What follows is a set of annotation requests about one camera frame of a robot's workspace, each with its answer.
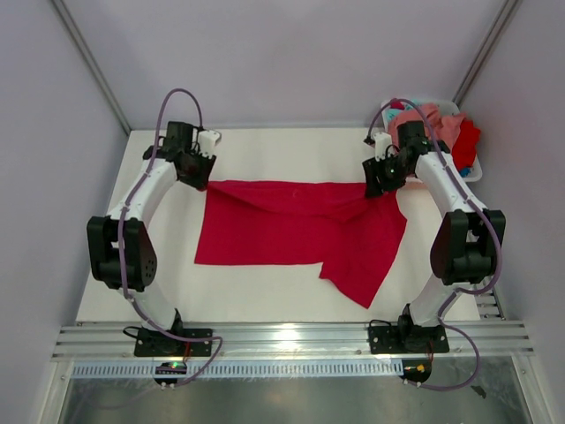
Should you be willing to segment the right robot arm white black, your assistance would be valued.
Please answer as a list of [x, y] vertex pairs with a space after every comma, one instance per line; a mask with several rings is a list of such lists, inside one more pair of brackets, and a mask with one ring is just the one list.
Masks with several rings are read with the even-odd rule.
[[491, 210], [456, 170], [448, 146], [426, 135], [423, 122], [398, 128], [398, 141], [386, 132], [365, 138], [374, 156], [363, 161], [365, 195], [380, 198], [419, 179], [431, 194], [442, 221], [430, 251], [432, 274], [396, 323], [370, 330], [371, 350], [380, 352], [448, 352], [442, 319], [462, 294], [479, 293], [479, 284], [501, 273], [501, 244], [506, 218]]

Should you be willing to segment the crimson red t shirt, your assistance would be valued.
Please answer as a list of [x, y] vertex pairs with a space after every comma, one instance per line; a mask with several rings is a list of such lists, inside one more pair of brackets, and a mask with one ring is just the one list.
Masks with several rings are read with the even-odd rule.
[[195, 263], [321, 265], [319, 277], [368, 308], [391, 269], [407, 220], [395, 193], [362, 183], [213, 181]]

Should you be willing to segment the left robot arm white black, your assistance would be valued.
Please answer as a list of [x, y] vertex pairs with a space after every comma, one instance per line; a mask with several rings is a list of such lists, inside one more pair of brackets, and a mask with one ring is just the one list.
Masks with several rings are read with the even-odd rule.
[[126, 195], [105, 216], [87, 223], [91, 272], [132, 306], [155, 346], [173, 355], [189, 339], [180, 313], [155, 281], [157, 255], [149, 224], [165, 194], [177, 183], [205, 191], [221, 140], [216, 130], [171, 121], [142, 156], [141, 169]]

